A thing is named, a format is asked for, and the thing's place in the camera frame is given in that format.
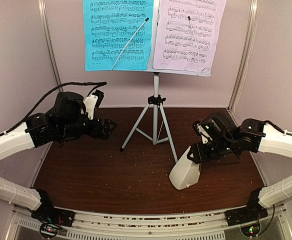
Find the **white metronome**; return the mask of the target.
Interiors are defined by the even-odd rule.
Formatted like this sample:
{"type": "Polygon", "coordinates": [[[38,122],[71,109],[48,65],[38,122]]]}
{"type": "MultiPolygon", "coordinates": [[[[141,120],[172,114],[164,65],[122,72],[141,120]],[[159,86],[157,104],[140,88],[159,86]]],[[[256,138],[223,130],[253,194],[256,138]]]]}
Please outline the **white metronome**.
{"type": "Polygon", "coordinates": [[[189,188],[199,182],[201,164],[188,159],[190,149],[189,146],[169,174],[169,180],[177,190],[189,188]]]}

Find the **white perforated music stand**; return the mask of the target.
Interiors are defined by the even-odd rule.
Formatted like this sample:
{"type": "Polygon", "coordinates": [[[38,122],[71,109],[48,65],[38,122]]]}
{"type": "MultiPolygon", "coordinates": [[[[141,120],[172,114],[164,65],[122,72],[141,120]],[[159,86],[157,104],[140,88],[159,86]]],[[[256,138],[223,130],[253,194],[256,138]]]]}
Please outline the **white perforated music stand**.
{"type": "Polygon", "coordinates": [[[194,75],[194,76],[200,76],[200,75],[196,75],[191,72],[181,72],[181,71],[176,71],[176,70],[160,70],[160,69],[153,68],[154,49],[155,49],[155,42],[156,42],[160,1],[161,0],[154,1],[154,9],[153,9],[154,14],[153,14],[153,20],[152,20],[153,39],[151,43],[150,58],[149,58],[147,69],[146,69],[148,72],[153,72],[153,83],[154,83],[153,95],[148,98],[147,100],[148,102],[146,106],[143,108],[135,124],[131,128],[127,138],[125,139],[122,146],[120,147],[120,151],[122,152],[125,149],[133,133],[139,132],[141,135],[151,140],[153,145],[157,145],[165,141],[168,141],[171,146],[174,160],[178,160],[175,146],[174,146],[173,139],[171,136],[169,125],[168,125],[168,120],[166,118],[166,114],[165,114],[164,106],[163,106],[164,101],[166,99],[162,97],[159,93],[159,75],[161,73],[194,75]]]}

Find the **lilac sheet music page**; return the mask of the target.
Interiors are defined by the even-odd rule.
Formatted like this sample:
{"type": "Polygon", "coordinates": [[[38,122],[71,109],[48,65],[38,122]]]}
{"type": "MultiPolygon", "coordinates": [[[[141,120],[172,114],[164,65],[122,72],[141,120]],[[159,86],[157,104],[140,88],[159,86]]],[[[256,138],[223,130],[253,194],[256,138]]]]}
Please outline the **lilac sheet music page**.
{"type": "Polygon", "coordinates": [[[224,0],[162,0],[153,68],[209,76],[224,0]]]}

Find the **blue sheet music page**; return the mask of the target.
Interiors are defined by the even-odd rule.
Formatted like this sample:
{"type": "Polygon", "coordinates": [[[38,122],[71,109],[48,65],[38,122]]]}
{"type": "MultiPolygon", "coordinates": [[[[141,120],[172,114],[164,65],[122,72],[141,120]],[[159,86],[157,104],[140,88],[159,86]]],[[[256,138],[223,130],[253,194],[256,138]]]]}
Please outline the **blue sheet music page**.
{"type": "Polygon", "coordinates": [[[85,0],[85,70],[144,71],[152,41],[152,0],[85,0]]]}

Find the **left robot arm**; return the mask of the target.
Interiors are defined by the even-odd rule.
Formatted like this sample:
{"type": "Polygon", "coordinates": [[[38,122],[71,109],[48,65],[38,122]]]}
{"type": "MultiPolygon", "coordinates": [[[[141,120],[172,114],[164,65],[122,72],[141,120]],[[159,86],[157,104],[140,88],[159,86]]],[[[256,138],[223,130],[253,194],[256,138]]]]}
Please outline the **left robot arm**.
{"type": "MultiPolygon", "coordinates": [[[[51,142],[63,145],[83,135],[107,140],[117,125],[110,119],[96,118],[95,109],[103,97],[99,90],[87,97],[69,91],[58,93],[49,111],[30,115],[15,129],[0,135],[0,161],[51,142]]],[[[47,192],[26,188],[2,177],[0,200],[38,212],[47,222],[53,222],[58,216],[47,192]]]]}

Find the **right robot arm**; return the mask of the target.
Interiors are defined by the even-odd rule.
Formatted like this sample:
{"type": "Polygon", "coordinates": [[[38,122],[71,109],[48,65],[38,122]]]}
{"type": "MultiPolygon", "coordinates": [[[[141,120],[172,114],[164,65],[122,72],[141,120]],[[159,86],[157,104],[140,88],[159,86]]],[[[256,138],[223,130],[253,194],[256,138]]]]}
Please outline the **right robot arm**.
{"type": "MultiPolygon", "coordinates": [[[[240,158],[242,152],[272,153],[292,159],[292,132],[281,129],[269,120],[245,119],[240,126],[226,114],[214,112],[193,129],[202,142],[194,143],[186,158],[195,164],[218,160],[227,154],[240,158]]],[[[249,205],[242,210],[245,220],[252,221],[278,202],[292,197],[292,175],[270,186],[253,191],[249,205]]]]}

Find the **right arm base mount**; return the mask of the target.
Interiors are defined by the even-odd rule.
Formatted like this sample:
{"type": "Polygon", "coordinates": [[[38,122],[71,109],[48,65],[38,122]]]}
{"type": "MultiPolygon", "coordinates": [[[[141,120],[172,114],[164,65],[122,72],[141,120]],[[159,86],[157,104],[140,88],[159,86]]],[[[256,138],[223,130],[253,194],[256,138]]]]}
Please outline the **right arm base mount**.
{"type": "Polygon", "coordinates": [[[255,238],[261,233],[260,220],[267,216],[266,209],[248,207],[236,208],[225,212],[228,226],[239,226],[241,233],[248,238],[255,238]]]}

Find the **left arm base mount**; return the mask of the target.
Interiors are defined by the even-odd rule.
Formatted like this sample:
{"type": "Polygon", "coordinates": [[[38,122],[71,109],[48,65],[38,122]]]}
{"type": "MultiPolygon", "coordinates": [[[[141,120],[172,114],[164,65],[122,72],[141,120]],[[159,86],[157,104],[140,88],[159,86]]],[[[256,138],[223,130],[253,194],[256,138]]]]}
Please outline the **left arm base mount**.
{"type": "Polygon", "coordinates": [[[55,207],[30,210],[30,213],[41,223],[39,233],[46,239],[56,237],[64,227],[71,227],[75,218],[74,211],[55,207]]]}

